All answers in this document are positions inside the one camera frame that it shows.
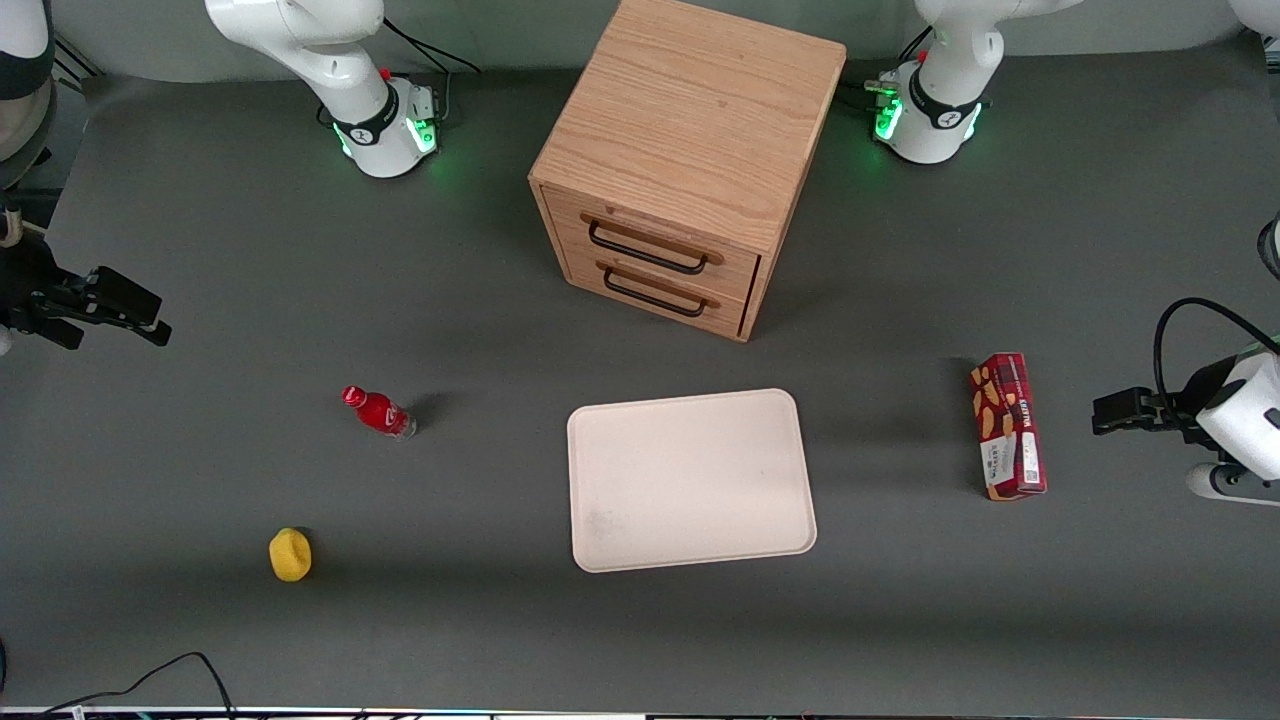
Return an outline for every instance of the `wood grain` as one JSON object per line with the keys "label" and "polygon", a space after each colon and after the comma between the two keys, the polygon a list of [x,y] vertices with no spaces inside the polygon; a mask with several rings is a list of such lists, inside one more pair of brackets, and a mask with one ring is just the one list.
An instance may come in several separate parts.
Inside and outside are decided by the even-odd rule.
{"label": "wood grain", "polygon": [[[675,0],[622,0],[529,176],[566,278],[750,337],[844,61],[826,40]],[[620,245],[708,264],[687,275],[602,249],[593,219]],[[611,292],[600,263],[713,300],[714,313],[690,322]]]}
{"label": "wood grain", "polygon": [[772,255],[844,60],[836,42],[623,0],[532,176]]}
{"label": "wood grain", "polygon": [[[543,188],[547,211],[556,225],[559,249],[564,255],[579,254],[600,258],[605,261],[636,266],[644,272],[667,281],[676,287],[694,291],[714,292],[745,301],[751,278],[755,274],[756,255],[736,247],[710,242],[705,238],[677,237],[659,234],[639,223],[618,219],[614,208],[598,199],[580,196],[550,187]],[[654,255],[685,266],[695,266],[707,258],[703,270],[695,275],[662,268],[625,254],[602,249],[591,242],[588,233],[590,222],[602,223],[596,236],[632,250]]]}
{"label": "wood grain", "polygon": [[[677,287],[664,278],[657,278],[652,273],[634,265],[591,258],[585,254],[568,254],[566,255],[566,260],[570,265],[570,283],[573,286],[718,336],[736,341],[744,340],[739,337],[737,332],[742,322],[744,302],[741,299],[724,297],[710,292],[692,292]],[[611,269],[614,273],[613,282],[616,284],[641,292],[655,300],[671,302],[686,310],[696,310],[701,304],[705,304],[705,307],[699,316],[686,318],[685,315],[669,313],[653,304],[622,295],[604,284],[604,273]]]}

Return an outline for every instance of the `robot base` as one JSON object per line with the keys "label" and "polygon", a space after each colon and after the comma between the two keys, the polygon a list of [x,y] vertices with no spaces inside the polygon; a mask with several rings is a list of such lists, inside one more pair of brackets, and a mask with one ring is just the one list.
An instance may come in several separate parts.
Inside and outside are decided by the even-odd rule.
{"label": "robot base", "polygon": [[878,83],[868,83],[869,90],[878,90],[887,100],[876,115],[872,137],[892,147],[904,160],[934,165],[951,159],[973,137],[982,105],[965,118],[959,118],[960,113],[956,113],[959,122],[955,127],[933,127],[929,117],[911,101],[910,94],[900,91],[919,67],[919,63],[911,60],[881,73]]}
{"label": "robot base", "polygon": [[402,176],[438,147],[431,88],[416,86],[404,78],[392,78],[387,85],[399,99],[398,114],[378,142],[358,145],[348,141],[334,126],[334,132],[342,141],[342,151],[365,174],[375,178]]}
{"label": "robot base", "polygon": [[1272,487],[1271,480],[1263,480],[1239,465],[1201,462],[1187,471],[1187,487],[1210,500],[1280,506],[1280,482]]}

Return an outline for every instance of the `cable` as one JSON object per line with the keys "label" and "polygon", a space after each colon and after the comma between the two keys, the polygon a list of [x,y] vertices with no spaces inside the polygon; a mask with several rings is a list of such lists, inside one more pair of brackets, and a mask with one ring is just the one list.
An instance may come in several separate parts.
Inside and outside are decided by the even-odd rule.
{"label": "cable", "polygon": [[420,45],[417,45],[417,42],[415,40],[408,38],[408,37],[406,37],[406,38],[408,40],[410,47],[412,47],[413,50],[417,50],[419,54],[421,54],[424,58],[426,58],[428,60],[435,63],[435,67],[440,68],[440,72],[444,73],[444,111],[440,113],[439,118],[438,118],[440,122],[444,122],[444,120],[447,120],[449,118],[449,110],[453,108],[453,70],[451,70],[449,68],[444,67],[444,63],[442,63],[438,59],[435,59],[435,55],[431,55],[430,53],[428,53],[426,49],[422,47],[422,46],[420,46]]}
{"label": "cable", "polygon": [[61,68],[64,73],[67,73],[67,74],[72,76],[72,79],[74,79],[74,81],[76,81],[77,83],[79,83],[79,82],[82,82],[82,81],[83,81],[83,78],[82,78],[82,77],[79,77],[79,74],[77,74],[77,73],[72,72],[72,69],[70,69],[70,68],[68,68],[68,67],[67,67],[67,64],[64,64],[64,63],[63,63],[61,60],[59,60],[59,59],[58,59],[56,56],[54,56],[54,63],[56,63],[56,64],[58,64],[58,67],[59,67],[59,68]]}
{"label": "cable", "polygon": [[1160,320],[1156,323],[1156,340],[1152,343],[1152,364],[1156,370],[1156,393],[1160,395],[1160,401],[1164,402],[1165,409],[1169,410],[1169,419],[1174,424],[1174,428],[1184,433],[1187,432],[1187,425],[1185,423],[1183,423],[1183,419],[1179,418],[1178,413],[1174,410],[1174,404],[1169,398],[1169,391],[1165,388],[1165,328],[1169,325],[1169,319],[1174,315],[1174,313],[1176,313],[1180,307],[1185,307],[1188,305],[1199,305],[1201,307],[1208,307],[1210,310],[1217,313],[1219,315],[1222,315],[1228,320],[1231,320],[1233,323],[1239,325],[1244,332],[1253,336],[1253,340],[1262,343],[1262,347],[1266,347],[1271,352],[1280,355],[1280,343],[1277,343],[1265,332],[1260,331],[1257,325],[1245,320],[1244,318],[1242,318],[1234,310],[1231,310],[1225,305],[1220,305],[1217,302],[1213,302],[1212,300],[1204,300],[1203,297],[1184,297],[1178,302],[1174,302],[1172,305],[1166,307],[1165,313],[1160,316]]}
{"label": "cable", "polygon": [[915,49],[919,47],[922,42],[924,42],[924,38],[928,37],[931,32],[933,32],[933,26],[922,29],[920,35],[916,35],[915,40],[908,42],[906,47],[904,47],[902,51],[897,54],[897,61],[905,63],[906,59],[911,56],[911,53],[915,53]]}
{"label": "cable", "polygon": [[137,680],[134,680],[134,683],[132,685],[129,685],[128,688],[125,688],[123,691],[106,691],[106,692],[87,694],[84,697],[78,697],[76,700],[69,700],[67,702],[55,705],[55,706],[50,707],[49,710],[46,710],[44,712],[38,712],[36,715],[28,715],[27,717],[31,717],[33,720],[38,719],[38,717],[50,717],[55,712],[58,712],[59,710],[65,710],[68,707],[74,707],[77,705],[84,705],[86,702],[90,702],[90,701],[93,701],[93,700],[100,700],[100,698],[104,698],[104,697],[122,697],[122,696],[127,696],[127,694],[132,693],[133,691],[138,689],[138,687],[142,685],[142,683],[146,683],[156,673],[164,670],[165,667],[169,667],[170,665],[175,665],[177,662],[179,662],[182,660],[186,660],[188,657],[197,657],[197,659],[200,659],[201,662],[205,664],[205,667],[209,669],[209,674],[214,676],[214,683],[218,685],[218,694],[221,697],[223,707],[227,710],[227,717],[228,719],[234,717],[236,716],[236,710],[234,710],[236,706],[232,705],[232,698],[230,698],[229,694],[227,694],[227,685],[223,684],[221,676],[218,675],[218,670],[214,670],[214,664],[209,661],[209,657],[206,657],[204,652],[184,652],[184,653],[179,655],[178,657],[174,657],[169,662],[165,662],[164,665],[160,665],[159,667],[155,667],[155,669],[147,671],[146,675],[142,675],[141,678],[138,678]]}
{"label": "cable", "polygon": [[93,72],[93,68],[88,67],[88,63],[86,63],[84,60],[82,60],[79,55],[77,55],[76,53],[72,53],[70,47],[68,47],[67,45],[63,45],[61,40],[58,40],[55,37],[54,38],[54,45],[56,45],[68,58],[70,58],[72,60],[76,60],[77,65],[84,68],[84,72],[88,73],[88,77],[97,77],[97,73]]}
{"label": "cable", "polygon": [[407,41],[412,42],[413,45],[421,45],[422,47],[425,47],[425,49],[428,49],[428,50],[430,50],[430,51],[433,51],[433,53],[439,53],[440,55],[444,55],[445,58],[448,58],[448,59],[451,59],[451,60],[457,60],[458,63],[462,63],[463,65],[466,65],[466,67],[471,68],[471,69],[472,69],[472,70],[475,70],[476,73],[480,73],[480,72],[484,72],[484,70],[481,70],[481,69],[479,68],[479,65],[476,65],[476,64],[475,64],[475,63],[472,63],[471,60],[467,60],[467,59],[465,59],[465,58],[458,58],[458,56],[457,56],[457,55],[454,55],[453,53],[449,53],[449,51],[447,51],[447,50],[440,50],[439,47],[436,47],[436,46],[434,46],[434,45],[430,45],[430,44],[426,44],[426,42],[422,42],[421,40],[419,40],[419,38],[416,38],[416,37],[413,37],[413,36],[408,35],[407,32],[404,32],[404,31],[402,31],[401,28],[396,27],[396,24],[394,24],[394,23],[392,23],[390,20],[388,20],[387,18],[383,18],[383,24],[384,24],[384,26],[387,26],[387,28],[388,28],[388,29],[390,29],[390,31],[392,31],[392,32],[394,32],[396,35],[398,35],[398,36],[403,37],[404,40],[407,40]]}
{"label": "cable", "polygon": [[396,27],[396,23],[393,23],[393,22],[390,22],[390,20],[388,20],[385,18],[383,18],[383,24],[385,24],[387,28],[390,29],[392,32],[394,32],[396,35],[398,35],[402,38],[404,38],[404,41],[408,42],[410,46],[413,47],[413,50],[417,50],[419,54],[421,54],[424,58],[426,58],[428,60],[430,60],[436,68],[440,69],[440,72],[444,73],[444,110],[440,111],[439,120],[444,122],[444,120],[449,119],[449,111],[453,109],[453,72],[449,70],[449,68],[447,68],[444,65],[444,63],[442,63],[439,59],[436,59],[436,56],[433,55],[431,53],[434,51],[434,53],[439,53],[440,55],[444,55],[445,58],[452,58],[452,59],[454,59],[454,60],[457,60],[457,61],[467,65],[468,68],[471,68],[476,73],[481,73],[483,70],[479,67],[476,67],[475,63],[472,63],[470,60],[465,60],[465,59],[458,58],[457,55],[454,55],[452,53],[447,53],[444,50],[440,50],[439,47],[436,47],[434,45],[422,42],[421,40],[419,40],[419,38],[413,37],[412,35],[408,35],[407,32],[404,32],[401,28]]}

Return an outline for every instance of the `plastic bottle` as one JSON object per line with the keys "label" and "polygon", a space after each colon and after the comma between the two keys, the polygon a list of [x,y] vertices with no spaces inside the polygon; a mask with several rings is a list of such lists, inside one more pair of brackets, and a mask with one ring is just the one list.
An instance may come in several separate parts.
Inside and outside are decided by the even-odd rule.
{"label": "plastic bottle", "polygon": [[356,416],[361,423],[384,436],[403,441],[417,432],[417,420],[380,392],[365,392],[351,386],[342,391],[342,401],[356,409]]}

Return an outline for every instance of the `gray table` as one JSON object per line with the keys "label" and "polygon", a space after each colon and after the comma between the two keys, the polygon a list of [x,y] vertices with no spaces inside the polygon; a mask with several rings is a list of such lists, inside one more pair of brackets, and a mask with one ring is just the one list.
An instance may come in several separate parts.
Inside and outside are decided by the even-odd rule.
{"label": "gray table", "polygon": [[[1093,397],[1149,383],[1175,297],[1275,325],[1254,45],[1011,59],[937,168],[833,108],[745,346],[559,278],[525,173],[572,82],[460,78],[440,155],[385,182],[300,83],[99,88],[52,243],[175,332],[0,363],[9,703],[202,650],[246,706],[1280,714],[1280,511],[1192,496],[1204,455],[1174,437],[1089,434]],[[1243,345],[1188,311],[1170,373]],[[1001,350],[1028,355],[1051,486],[1014,505],[978,495],[963,384]],[[420,437],[362,430],[348,383],[413,398]],[[813,551],[573,565],[575,407],[771,386]],[[284,525],[316,539],[297,585],[266,564]],[[216,696],[191,666],[133,702]]]}

